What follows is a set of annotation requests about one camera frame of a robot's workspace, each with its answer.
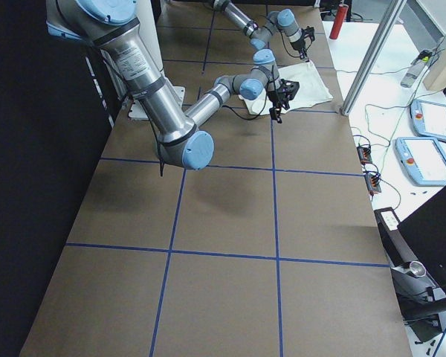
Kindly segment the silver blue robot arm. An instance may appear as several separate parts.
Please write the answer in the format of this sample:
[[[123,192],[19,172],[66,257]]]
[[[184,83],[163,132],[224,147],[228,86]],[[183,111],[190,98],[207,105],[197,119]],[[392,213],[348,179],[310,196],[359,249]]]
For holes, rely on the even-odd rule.
[[[266,48],[275,33],[284,33],[293,50],[297,52],[293,57],[309,61],[306,39],[310,39],[310,45],[315,40],[314,28],[310,26],[301,28],[292,10],[272,11],[265,17],[266,23],[259,26],[232,1],[212,0],[208,3],[214,11],[224,14],[237,26],[257,51]]]
[[[50,35],[82,41],[110,55],[130,95],[147,114],[161,165],[205,168],[212,160],[214,141],[200,127],[231,96],[255,100],[266,93],[271,119],[280,121],[281,111],[289,108],[299,89],[298,83],[280,77],[272,51],[262,49],[255,53],[249,74],[218,78],[214,87],[183,110],[139,34],[135,1],[47,1],[46,10]]]

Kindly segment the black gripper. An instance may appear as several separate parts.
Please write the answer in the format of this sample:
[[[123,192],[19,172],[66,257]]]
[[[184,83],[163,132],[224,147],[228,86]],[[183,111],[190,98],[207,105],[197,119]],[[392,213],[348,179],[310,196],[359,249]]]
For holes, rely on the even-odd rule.
[[[291,47],[297,51],[302,61],[308,61],[308,54],[306,51],[306,41],[304,36],[296,37],[295,35],[289,37]]]
[[[282,123],[281,111],[287,109],[287,95],[285,89],[276,89],[267,92],[268,99],[272,103],[272,107],[269,109],[271,120],[277,123]]]

